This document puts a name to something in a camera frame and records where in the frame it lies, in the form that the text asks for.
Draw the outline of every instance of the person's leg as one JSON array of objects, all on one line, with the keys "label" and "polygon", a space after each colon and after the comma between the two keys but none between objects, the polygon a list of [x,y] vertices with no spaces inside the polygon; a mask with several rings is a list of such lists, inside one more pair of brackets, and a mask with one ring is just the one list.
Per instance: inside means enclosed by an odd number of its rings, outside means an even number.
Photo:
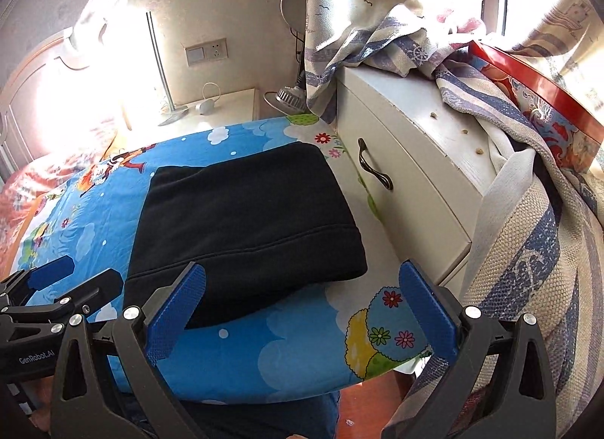
[{"label": "person's leg", "polygon": [[[133,421],[153,436],[153,429],[132,395],[125,402]],[[336,433],[339,392],[266,405],[208,405],[182,402],[209,439],[286,439],[300,435],[333,439]]]}]

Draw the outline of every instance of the wall socket panel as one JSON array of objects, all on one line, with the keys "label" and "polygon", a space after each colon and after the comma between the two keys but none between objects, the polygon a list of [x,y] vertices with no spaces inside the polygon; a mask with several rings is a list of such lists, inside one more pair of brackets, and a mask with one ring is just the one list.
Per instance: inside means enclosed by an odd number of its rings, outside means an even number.
[{"label": "wall socket panel", "polygon": [[220,61],[228,58],[227,39],[212,40],[185,49],[186,62],[191,64],[205,61]]}]

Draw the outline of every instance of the cartoon print bedsheet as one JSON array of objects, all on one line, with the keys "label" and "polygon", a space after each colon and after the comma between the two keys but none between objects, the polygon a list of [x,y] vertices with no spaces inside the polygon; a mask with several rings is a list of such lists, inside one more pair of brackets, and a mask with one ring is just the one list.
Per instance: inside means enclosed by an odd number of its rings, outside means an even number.
[{"label": "cartoon print bedsheet", "polygon": [[[398,288],[399,261],[375,205],[342,142],[313,115],[179,137],[117,155],[74,176],[37,205],[13,270],[69,255],[75,271],[36,293],[30,303],[51,302],[108,267],[125,277],[158,167],[205,166],[294,141],[318,146],[333,169],[361,231],[367,274],[311,285],[239,320],[186,330],[172,355],[159,362],[163,376],[186,400],[279,402],[341,389],[426,353],[425,336]],[[120,296],[89,320],[113,319],[121,309]],[[117,359],[112,368],[126,390]]]}]

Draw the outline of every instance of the metal drawer handle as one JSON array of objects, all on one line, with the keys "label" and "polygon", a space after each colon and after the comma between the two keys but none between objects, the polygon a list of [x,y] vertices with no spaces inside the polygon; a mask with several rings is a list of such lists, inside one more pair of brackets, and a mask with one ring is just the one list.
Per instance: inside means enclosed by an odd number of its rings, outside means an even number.
[{"label": "metal drawer handle", "polygon": [[373,169],[369,163],[363,158],[363,153],[367,151],[367,144],[362,137],[359,138],[359,163],[361,164],[361,168],[365,170],[367,173],[371,173],[375,176],[381,184],[386,187],[387,190],[392,190],[394,188],[394,184],[388,175],[385,173],[380,173],[377,170]]}]

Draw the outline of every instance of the wooden headboard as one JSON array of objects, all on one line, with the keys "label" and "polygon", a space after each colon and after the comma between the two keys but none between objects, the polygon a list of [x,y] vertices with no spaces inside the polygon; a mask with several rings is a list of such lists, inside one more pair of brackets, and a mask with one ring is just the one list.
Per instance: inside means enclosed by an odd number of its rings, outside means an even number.
[{"label": "wooden headboard", "polygon": [[69,147],[70,130],[115,110],[101,66],[71,44],[67,28],[44,40],[21,61],[0,92],[0,175]]}]

